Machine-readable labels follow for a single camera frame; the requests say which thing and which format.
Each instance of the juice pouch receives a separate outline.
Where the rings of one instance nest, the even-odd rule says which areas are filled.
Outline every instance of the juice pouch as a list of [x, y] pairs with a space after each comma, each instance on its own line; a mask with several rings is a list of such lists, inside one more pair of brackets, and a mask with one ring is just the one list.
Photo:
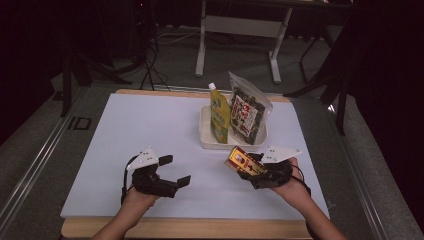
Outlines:
[[227, 99], [215, 87], [209, 84], [211, 90], [211, 130], [220, 143], [228, 143], [228, 128], [230, 127], [230, 105]]

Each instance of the gray carpet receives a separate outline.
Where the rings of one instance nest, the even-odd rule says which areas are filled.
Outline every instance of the gray carpet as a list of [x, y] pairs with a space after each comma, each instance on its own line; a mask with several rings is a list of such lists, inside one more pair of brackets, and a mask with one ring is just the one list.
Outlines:
[[[187, 33], [196, 29], [160, 29], [160, 32], [177, 31]], [[219, 89], [230, 88], [228, 71], [244, 77], [254, 83], [259, 89], [269, 93], [281, 93], [297, 90], [305, 86], [299, 67], [298, 59], [308, 43], [301, 39], [287, 39], [283, 42], [278, 57], [283, 82], [275, 85], [272, 82], [271, 70], [267, 60], [267, 51], [273, 47], [270, 39], [258, 40], [248, 37], [236, 37], [236, 42], [254, 41], [254, 44], [224, 44], [228, 39], [222, 36], [208, 36], [205, 71], [202, 78], [194, 76], [198, 50], [197, 35], [174, 43], [176, 37], [159, 38], [159, 47], [153, 74], [156, 87], [166, 81], [169, 86], [207, 88], [208, 83], [214, 82]], [[324, 42], [318, 42], [310, 55], [305, 59], [308, 76], [319, 68], [328, 53]], [[154, 59], [150, 52], [149, 61]], [[128, 64], [127, 61], [115, 61], [117, 66]], [[139, 88], [146, 69], [125, 73], [123, 78], [134, 82], [132, 85], [118, 85], [102, 78], [98, 74], [90, 88], [82, 89], [81, 100], [75, 105], [72, 117], [91, 118], [89, 130], [64, 131], [48, 162], [33, 185], [22, 207], [17, 212], [3, 239], [57, 239], [63, 219], [59, 214], [84, 158], [95, 127], [101, 117], [103, 108], [110, 93], [120, 88]], [[60, 89], [61, 76], [53, 79]], [[151, 86], [146, 81], [144, 89]], [[322, 89], [315, 90], [302, 98], [316, 98]], [[61, 103], [47, 101], [5, 144], [0, 148], [0, 204], [4, 205], [8, 196], [20, 177], [29, 168], [32, 161], [53, 131], [59, 115]], [[314, 167], [320, 177], [325, 198], [330, 202], [330, 215], [335, 224], [350, 239], [375, 239], [372, 229], [368, 227], [367, 216], [362, 210], [362, 203], [357, 199], [355, 186], [351, 183], [351, 174], [347, 162], [342, 162], [344, 152], [331, 151], [331, 147], [339, 144], [338, 138], [325, 133], [330, 131], [327, 125], [314, 123], [314, 119], [322, 118], [322, 111], [307, 108], [300, 112], [305, 139], [308, 135], [322, 135], [322, 140], [308, 142], [311, 156], [318, 158]], [[363, 176], [369, 196], [378, 212], [381, 223], [388, 239], [423, 239], [423, 235], [412, 218], [393, 178], [390, 175], [384, 159], [360, 116], [354, 99], [348, 98], [345, 120], [346, 136], [342, 141], [349, 147], [349, 153], [354, 157]], [[326, 173], [333, 171], [331, 178]]]

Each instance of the white paper sheet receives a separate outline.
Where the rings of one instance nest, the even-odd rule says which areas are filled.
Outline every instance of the white paper sheet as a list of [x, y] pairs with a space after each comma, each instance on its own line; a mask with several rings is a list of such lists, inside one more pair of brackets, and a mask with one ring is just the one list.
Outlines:
[[[224, 161], [229, 150], [207, 150], [199, 139], [200, 109], [209, 99], [112, 94], [61, 216], [114, 216], [120, 207], [127, 162], [151, 147], [157, 156], [173, 155], [159, 167], [162, 179], [191, 175], [175, 198], [160, 198], [145, 217], [282, 219], [303, 217], [269, 189], [253, 189]], [[312, 196], [328, 216], [306, 143], [291, 103], [274, 102], [267, 121], [268, 146], [302, 150], [297, 156]]]

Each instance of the seaweed package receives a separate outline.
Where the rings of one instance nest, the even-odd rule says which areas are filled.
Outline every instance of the seaweed package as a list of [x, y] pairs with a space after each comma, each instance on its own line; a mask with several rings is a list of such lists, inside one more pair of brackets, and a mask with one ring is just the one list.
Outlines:
[[231, 72], [231, 128], [234, 137], [254, 145], [257, 136], [265, 131], [265, 123], [272, 112], [272, 103], [252, 83]]

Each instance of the snack bag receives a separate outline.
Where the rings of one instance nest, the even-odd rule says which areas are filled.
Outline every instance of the snack bag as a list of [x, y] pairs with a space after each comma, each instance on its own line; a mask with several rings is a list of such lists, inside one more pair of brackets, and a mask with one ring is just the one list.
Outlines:
[[228, 129], [230, 127], [230, 105], [227, 99], [215, 87], [209, 84], [211, 98], [211, 130], [220, 143], [228, 143]]
[[252, 83], [230, 74], [231, 127], [237, 140], [254, 145], [256, 137], [264, 131], [272, 112], [272, 103]]

